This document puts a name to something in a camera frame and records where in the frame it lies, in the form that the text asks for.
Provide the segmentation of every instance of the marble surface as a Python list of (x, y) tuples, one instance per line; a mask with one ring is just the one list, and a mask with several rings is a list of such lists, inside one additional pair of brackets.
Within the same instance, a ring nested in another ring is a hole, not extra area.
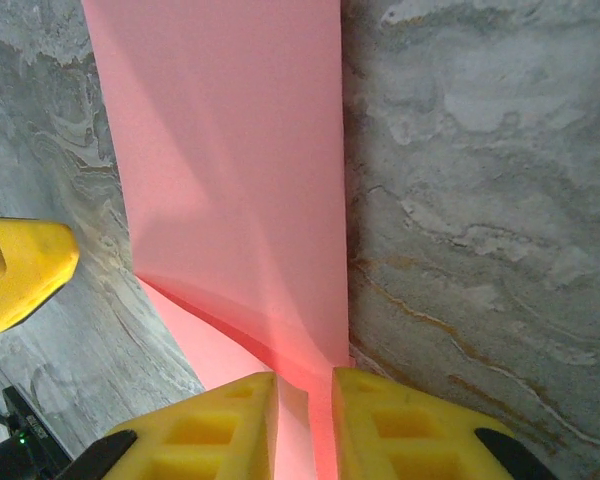
[(600, 479), (600, 2), (343, 23), (355, 355)]
[(0, 388), (17, 385), (71, 454), (122, 421), (202, 391), (131, 274), (78, 2), (0, 2), (0, 216), (65, 222), (79, 242), (73, 280), (0, 335)]

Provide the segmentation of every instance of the pink sheet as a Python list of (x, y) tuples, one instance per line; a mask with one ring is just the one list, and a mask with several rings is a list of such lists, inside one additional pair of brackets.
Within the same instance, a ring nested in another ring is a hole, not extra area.
[(348, 362), (339, 2), (83, 4), (136, 275), (207, 388), (266, 368), (289, 382), (276, 478), (334, 479), (331, 370)]

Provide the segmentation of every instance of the pink paper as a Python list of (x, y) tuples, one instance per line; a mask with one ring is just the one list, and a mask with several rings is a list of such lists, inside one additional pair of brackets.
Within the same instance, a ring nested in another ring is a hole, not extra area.
[[(339, 2), (84, 8), (136, 275), (207, 388), (267, 365), (308, 392), (317, 469), (335, 478), (330, 378), (348, 361)], [(281, 398), (276, 478), (315, 478), (294, 438), (307, 437), (302, 402)]]

